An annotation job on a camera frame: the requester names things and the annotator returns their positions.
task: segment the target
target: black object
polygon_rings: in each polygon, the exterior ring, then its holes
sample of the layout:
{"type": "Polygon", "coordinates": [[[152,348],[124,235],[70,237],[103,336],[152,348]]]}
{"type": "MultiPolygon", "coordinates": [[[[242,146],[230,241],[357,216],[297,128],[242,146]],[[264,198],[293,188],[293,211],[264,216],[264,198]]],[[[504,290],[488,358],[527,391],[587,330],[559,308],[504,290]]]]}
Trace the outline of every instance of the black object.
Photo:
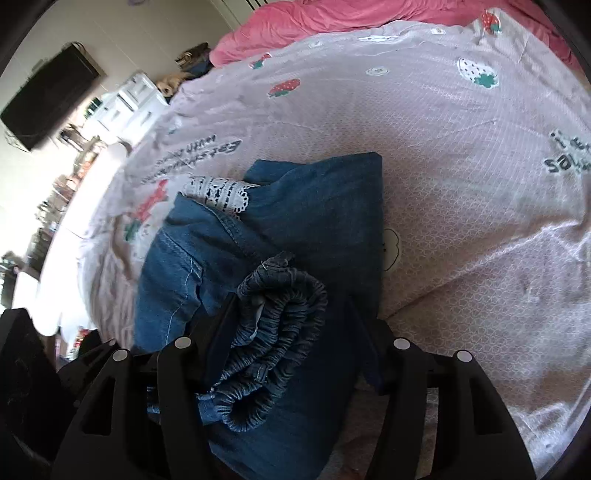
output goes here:
{"type": "Polygon", "coordinates": [[[0,317],[0,416],[8,430],[32,451],[53,460],[76,412],[73,400],[46,357],[27,311],[4,312],[0,317]]]}
{"type": "MultiPolygon", "coordinates": [[[[55,372],[45,371],[49,382],[39,384],[35,394],[43,400],[50,391],[57,395],[67,407],[58,418],[63,425],[69,424],[65,435],[64,428],[57,430],[63,439],[59,439],[61,447],[51,479],[74,480],[80,472],[87,480],[103,480],[108,472],[131,480],[221,478],[194,393],[210,391],[222,372],[238,324],[237,297],[229,295],[215,318],[200,317],[194,324],[190,335],[154,354],[134,356],[119,349],[114,340],[101,344],[62,368],[61,385],[56,384],[55,372]],[[159,402],[159,423],[148,419],[149,395],[159,402]],[[75,414],[70,405],[77,407],[75,414]]],[[[451,357],[425,353],[407,339],[396,338],[381,320],[357,318],[349,327],[357,339],[368,382],[379,394],[390,397],[366,480],[391,480],[393,475],[397,480],[414,479],[427,389],[432,387],[439,388],[439,415],[433,469],[426,480],[535,478],[511,416],[469,352],[458,351],[451,357]]],[[[12,362],[11,352],[22,347],[23,332],[30,334],[32,328],[23,310],[2,316],[0,368],[6,368],[7,360],[12,362]]],[[[8,384],[17,380],[8,377],[8,384]]],[[[4,408],[6,398],[0,400],[4,408]]],[[[30,406],[39,408],[38,403],[30,406]]],[[[15,443],[10,434],[7,437],[1,422],[5,410],[0,410],[0,442],[14,450],[15,443]]],[[[566,461],[561,460],[544,480],[590,476],[589,465],[580,461],[581,450],[575,445],[588,444],[585,429],[590,425],[591,415],[579,432],[583,435],[573,441],[574,448],[571,445],[566,450],[566,461]]],[[[29,431],[23,432],[18,426],[7,421],[8,430],[21,440],[26,437],[25,443],[30,446],[35,440],[31,438],[34,429],[29,425],[29,431]]],[[[36,451],[47,451],[45,442],[47,439],[40,436],[36,451]]],[[[31,480],[46,478],[47,468],[31,464],[30,458],[11,456],[8,467],[12,471],[14,462],[27,463],[24,468],[32,472],[28,477],[31,480]]],[[[9,470],[0,468],[0,473],[9,470]]]]}
{"type": "Polygon", "coordinates": [[[426,480],[535,480],[505,404],[468,351],[425,353],[395,338],[383,320],[352,325],[368,382],[390,397],[366,480],[414,480],[421,453],[427,389],[439,389],[437,439],[426,480]]]}
{"type": "Polygon", "coordinates": [[[71,44],[40,67],[0,119],[31,150],[52,133],[99,76],[79,47],[71,44]]]}

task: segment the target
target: white bedsheet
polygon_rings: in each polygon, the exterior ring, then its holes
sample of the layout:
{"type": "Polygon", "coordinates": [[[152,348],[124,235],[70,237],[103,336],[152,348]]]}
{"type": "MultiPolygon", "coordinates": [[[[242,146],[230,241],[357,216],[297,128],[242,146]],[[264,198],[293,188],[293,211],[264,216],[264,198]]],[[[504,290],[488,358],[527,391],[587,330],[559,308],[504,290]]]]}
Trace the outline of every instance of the white bedsheet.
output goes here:
{"type": "MultiPolygon", "coordinates": [[[[80,273],[103,337],[131,344],[143,258],[187,175],[376,151],[381,316],[426,351],[472,351],[546,472],[591,404],[591,100],[493,12],[497,33],[397,21],[185,83],[93,221],[80,273]]],[[[335,454],[361,470],[369,454],[351,452],[371,442],[350,442],[377,438],[372,398],[358,392],[335,454]]]]}

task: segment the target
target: white wall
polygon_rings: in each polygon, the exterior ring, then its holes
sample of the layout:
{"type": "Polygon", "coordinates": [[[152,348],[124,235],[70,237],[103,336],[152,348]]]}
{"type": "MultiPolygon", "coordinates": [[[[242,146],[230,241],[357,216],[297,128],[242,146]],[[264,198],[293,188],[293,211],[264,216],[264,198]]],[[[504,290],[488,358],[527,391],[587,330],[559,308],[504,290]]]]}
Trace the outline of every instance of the white wall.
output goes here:
{"type": "MultiPolygon", "coordinates": [[[[178,71],[178,54],[202,41],[213,47],[229,30],[208,0],[147,0],[134,7],[127,0],[58,0],[0,76],[0,111],[32,67],[70,41],[81,42],[106,73],[91,98],[115,90],[136,70],[152,79],[178,71]]],[[[75,152],[49,139],[32,153],[22,152],[8,145],[4,129],[0,123],[0,255],[9,249],[22,255],[38,228],[37,205],[58,175],[71,172],[75,152]]]]}

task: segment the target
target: white cabinet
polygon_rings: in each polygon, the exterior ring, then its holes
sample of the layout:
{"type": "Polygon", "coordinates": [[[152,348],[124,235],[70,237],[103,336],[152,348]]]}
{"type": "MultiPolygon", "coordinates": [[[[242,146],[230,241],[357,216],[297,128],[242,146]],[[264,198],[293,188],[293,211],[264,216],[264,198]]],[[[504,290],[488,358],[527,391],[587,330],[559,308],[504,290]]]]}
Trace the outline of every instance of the white cabinet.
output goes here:
{"type": "Polygon", "coordinates": [[[156,85],[138,72],[104,99],[80,133],[85,138],[99,136],[108,144],[123,141],[133,147],[167,108],[156,85]]]}
{"type": "Polygon", "coordinates": [[[134,111],[119,95],[115,95],[95,115],[95,121],[100,122],[107,130],[117,132],[125,128],[134,111]]]}
{"type": "Polygon", "coordinates": [[[137,73],[120,88],[119,95],[132,107],[139,108],[155,91],[156,85],[145,74],[137,73]]]}

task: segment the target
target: strawberry print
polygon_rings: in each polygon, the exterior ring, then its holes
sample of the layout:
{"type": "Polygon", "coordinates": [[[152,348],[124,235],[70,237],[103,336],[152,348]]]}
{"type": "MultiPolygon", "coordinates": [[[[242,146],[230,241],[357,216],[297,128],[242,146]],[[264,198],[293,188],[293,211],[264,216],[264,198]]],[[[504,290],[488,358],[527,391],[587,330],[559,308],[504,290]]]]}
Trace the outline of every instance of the strawberry print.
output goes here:
{"type": "Polygon", "coordinates": [[[279,83],[269,91],[269,98],[287,95],[292,90],[298,88],[300,86],[300,83],[300,79],[293,79],[283,83],[279,83]]]}
{"type": "Polygon", "coordinates": [[[259,68],[261,68],[261,67],[262,67],[262,64],[263,64],[263,62],[264,62],[266,59],[270,59],[270,58],[271,58],[271,54],[270,54],[270,53],[265,53],[265,54],[264,54],[264,55],[263,55],[263,56],[262,56],[260,59],[258,59],[258,60],[255,60],[255,61],[251,62],[251,63],[250,63],[250,67],[251,67],[253,70],[259,69],[259,68]]]}
{"type": "Polygon", "coordinates": [[[498,76],[494,69],[476,60],[459,59],[457,69],[466,80],[484,88],[494,88],[499,85],[498,76]]]}
{"type": "Polygon", "coordinates": [[[493,13],[484,12],[480,16],[480,21],[482,21],[482,27],[484,28],[484,30],[490,34],[498,33],[501,31],[501,21],[493,13]]]}

